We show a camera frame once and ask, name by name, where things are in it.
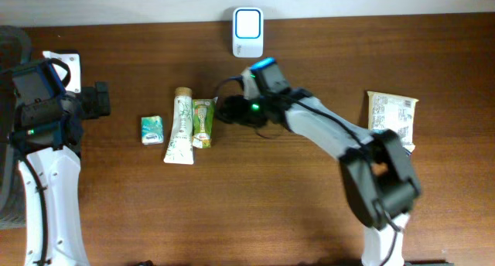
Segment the green snack stick packet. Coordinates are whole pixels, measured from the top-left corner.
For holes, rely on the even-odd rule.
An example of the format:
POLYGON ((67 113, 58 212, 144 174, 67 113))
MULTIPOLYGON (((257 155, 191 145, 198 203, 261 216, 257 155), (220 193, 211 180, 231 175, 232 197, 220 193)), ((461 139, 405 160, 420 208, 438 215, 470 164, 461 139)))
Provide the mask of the green snack stick packet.
POLYGON ((193 100, 193 146, 210 148, 217 98, 193 100))

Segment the teal tissue pack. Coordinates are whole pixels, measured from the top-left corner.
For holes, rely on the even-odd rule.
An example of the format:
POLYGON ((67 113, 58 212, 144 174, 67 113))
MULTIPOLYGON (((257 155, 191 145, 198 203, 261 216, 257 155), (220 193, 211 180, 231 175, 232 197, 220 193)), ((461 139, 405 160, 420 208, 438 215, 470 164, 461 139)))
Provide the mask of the teal tissue pack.
POLYGON ((143 145, 156 145, 164 142, 163 121, 160 116, 141 118, 143 145))

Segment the white tube with gold cap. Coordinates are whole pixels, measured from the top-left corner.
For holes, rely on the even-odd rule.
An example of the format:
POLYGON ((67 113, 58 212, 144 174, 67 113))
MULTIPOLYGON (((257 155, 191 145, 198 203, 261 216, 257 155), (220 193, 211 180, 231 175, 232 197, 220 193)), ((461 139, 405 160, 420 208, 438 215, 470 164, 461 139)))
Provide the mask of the white tube with gold cap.
POLYGON ((165 163, 192 165, 193 158, 193 99, 192 90, 175 90, 172 130, 163 159, 165 163))

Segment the cream snack bag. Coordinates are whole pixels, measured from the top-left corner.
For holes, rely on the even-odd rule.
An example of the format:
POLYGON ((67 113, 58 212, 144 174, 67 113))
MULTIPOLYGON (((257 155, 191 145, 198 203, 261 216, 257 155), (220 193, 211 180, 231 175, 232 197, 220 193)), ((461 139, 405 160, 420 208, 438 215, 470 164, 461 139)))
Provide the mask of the cream snack bag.
POLYGON ((368 91, 368 128, 379 132, 394 131, 408 154, 415 150, 413 124, 418 99, 394 94, 368 91))

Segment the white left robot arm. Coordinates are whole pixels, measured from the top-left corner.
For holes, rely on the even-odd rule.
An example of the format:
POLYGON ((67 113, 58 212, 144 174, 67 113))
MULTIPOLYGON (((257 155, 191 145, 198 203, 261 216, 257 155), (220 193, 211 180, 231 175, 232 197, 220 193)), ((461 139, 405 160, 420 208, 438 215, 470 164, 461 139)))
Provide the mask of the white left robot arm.
POLYGON ((45 58, 2 73, 15 106, 8 165, 26 198, 26 265, 87 265, 78 203, 82 122, 111 113, 108 86, 73 92, 70 67, 45 58))

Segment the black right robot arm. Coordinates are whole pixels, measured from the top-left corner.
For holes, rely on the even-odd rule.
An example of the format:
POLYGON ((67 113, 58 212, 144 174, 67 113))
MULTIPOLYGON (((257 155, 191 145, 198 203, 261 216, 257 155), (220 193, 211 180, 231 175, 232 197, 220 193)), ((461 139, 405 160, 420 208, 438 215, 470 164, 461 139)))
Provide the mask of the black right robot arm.
POLYGON ((359 127, 328 110, 310 91, 292 87, 272 57, 229 80, 242 92, 222 100, 217 118, 255 130, 281 125, 338 161, 346 201, 364 226, 361 264, 404 265, 405 228, 422 188, 398 134, 359 127))

